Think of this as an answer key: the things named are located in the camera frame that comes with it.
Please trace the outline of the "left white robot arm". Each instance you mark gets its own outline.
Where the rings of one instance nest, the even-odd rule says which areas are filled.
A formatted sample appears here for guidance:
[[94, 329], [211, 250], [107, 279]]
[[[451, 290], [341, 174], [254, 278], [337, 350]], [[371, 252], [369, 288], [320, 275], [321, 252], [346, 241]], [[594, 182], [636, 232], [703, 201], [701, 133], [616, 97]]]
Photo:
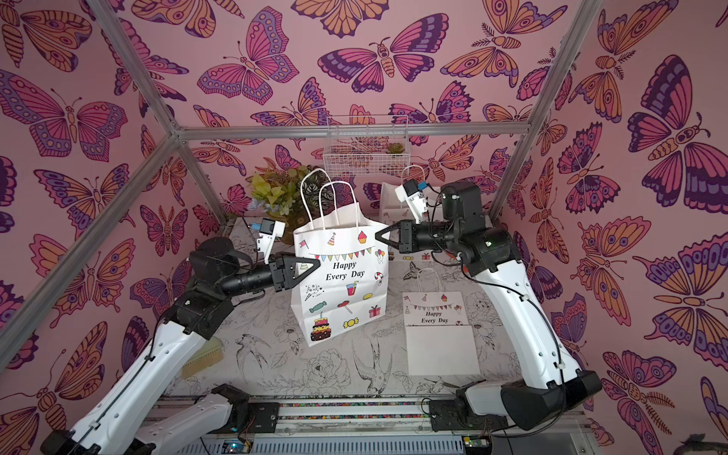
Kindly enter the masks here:
[[211, 340], [233, 311], [233, 299], [268, 289], [291, 290], [320, 268], [316, 258], [290, 252], [252, 263], [231, 239], [215, 237], [192, 251], [186, 291], [160, 318], [150, 341], [103, 400], [71, 430], [55, 430], [44, 454], [159, 454], [164, 436], [144, 436], [145, 417], [182, 367]]

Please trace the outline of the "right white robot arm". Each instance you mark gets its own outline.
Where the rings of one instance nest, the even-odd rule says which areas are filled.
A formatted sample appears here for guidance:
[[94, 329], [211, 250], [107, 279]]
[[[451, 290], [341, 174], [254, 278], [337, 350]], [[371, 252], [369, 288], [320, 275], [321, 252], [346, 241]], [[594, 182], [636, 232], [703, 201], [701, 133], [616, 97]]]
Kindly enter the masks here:
[[521, 366], [521, 379], [475, 383], [460, 390], [459, 399], [467, 413], [502, 415], [521, 429], [521, 436], [539, 434], [601, 392], [600, 378], [581, 367], [560, 340], [527, 277], [517, 243], [505, 229], [487, 224], [479, 187], [465, 181], [446, 184], [433, 204], [425, 188], [415, 180], [395, 188], [411, 218], [381, 229], [377, 239], [396, 231], [397, 240], [387, 244], [401, 253], [456, 255], [464, 277], [483, 288], [497, 311]]

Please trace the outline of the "white party paper bag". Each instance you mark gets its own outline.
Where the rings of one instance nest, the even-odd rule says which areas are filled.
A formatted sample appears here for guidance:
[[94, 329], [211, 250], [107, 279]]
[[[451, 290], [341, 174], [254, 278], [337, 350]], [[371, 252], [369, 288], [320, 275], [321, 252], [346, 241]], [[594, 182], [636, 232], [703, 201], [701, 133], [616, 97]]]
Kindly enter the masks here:
[[[426, 290], [421, 275], [432, 273], [436, 288]], [[417, 290], [404, 292], [403, 317], [411, 377], [467, 377], [481, 373], [472, 325], [459, 291], [447, 291], [437, 271], [416, 273]]]

